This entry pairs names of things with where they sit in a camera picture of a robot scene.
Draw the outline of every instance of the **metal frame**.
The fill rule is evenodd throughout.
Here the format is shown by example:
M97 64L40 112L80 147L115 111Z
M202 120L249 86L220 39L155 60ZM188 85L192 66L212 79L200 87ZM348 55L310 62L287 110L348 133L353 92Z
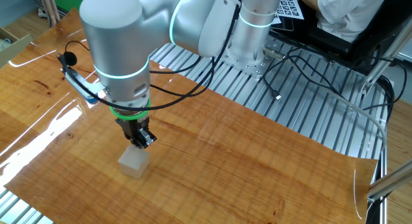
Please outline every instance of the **metal frame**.
M390 172L383 178L375 181L369 189L368 197L370 201L376 201L387 193L398 189L400 186L412 180L412 159L404 163L399 168Z
M407 22L405 28L401 31L399 36L395 39L391 47L382 56L384 59L393 60L400 51L405 47L407 42L412 38L412 19ZM365 78L363 86L360 92L366 95L372 85L378 80L378 78L385 72L391 63L388 61L379 61L379 63L374 67L371 73Z
M49 20L50 28L54 27L60 21L59 11L55 0L41 0Z

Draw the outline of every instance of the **person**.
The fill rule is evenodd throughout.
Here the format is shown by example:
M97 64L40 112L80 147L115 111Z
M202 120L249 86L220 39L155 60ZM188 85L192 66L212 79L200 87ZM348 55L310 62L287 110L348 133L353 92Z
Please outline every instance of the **person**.
M356 40L377 13L384 0L299 0L304 21L294 19L294 31L289 35L302 41L310 26L348 42Z

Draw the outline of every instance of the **metal pipe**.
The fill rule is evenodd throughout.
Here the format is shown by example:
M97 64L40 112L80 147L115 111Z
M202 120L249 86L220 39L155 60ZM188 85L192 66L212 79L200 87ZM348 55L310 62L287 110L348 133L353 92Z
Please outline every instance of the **metal pipe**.
M387 193L398 189L400 186L412 180L412 159L404 163L399 168L390 172L383 178L375 181L369 189L368 197L370 201L376 201Z
M245 64L260 63L280 0L243 0L228 53Z
M391 47L386 51L382 58L393 60L399 54L399 52L404 48L407 42L412 38L412 19L409 20L405 28L395 39ZM364 79L362 89L360 92L366 95L372 85L378 80L378 78L384 73L386 68L391 63L388 61L379 61L379 63L374 67L370 74Z

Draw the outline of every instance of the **wood grain surface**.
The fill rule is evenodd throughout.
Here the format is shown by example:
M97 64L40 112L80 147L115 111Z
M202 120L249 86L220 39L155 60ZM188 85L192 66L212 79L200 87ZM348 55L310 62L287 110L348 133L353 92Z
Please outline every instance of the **wood grain surface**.
M29 34L36 39L49 29L49 22L47 18L40 18L36 9L8 24L5 29L19 39Z
M119 173L121 128L106 106L85 103L56 59L83 39L73 10L0 70L0 183L54 222L364 223L375 160L343 156L213 91L150 112L149 167L140 180ZM70 50L94 81L89 53ZM181 75L151 80L178 93L195 86Z
M412 158L412 105L395 104L388 123L388 172ZM388 223L411 223L412 182L393 191L388 197Z

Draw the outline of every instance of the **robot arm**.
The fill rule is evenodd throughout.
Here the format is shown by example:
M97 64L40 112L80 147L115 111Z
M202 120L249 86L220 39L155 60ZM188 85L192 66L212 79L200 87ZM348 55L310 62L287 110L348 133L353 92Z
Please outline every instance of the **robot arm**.
M171 42L203 57L225 42L238 0L83 0L80 18L109 102L150 106L148 56ZM111 110L139 148L156 140L145 111Z

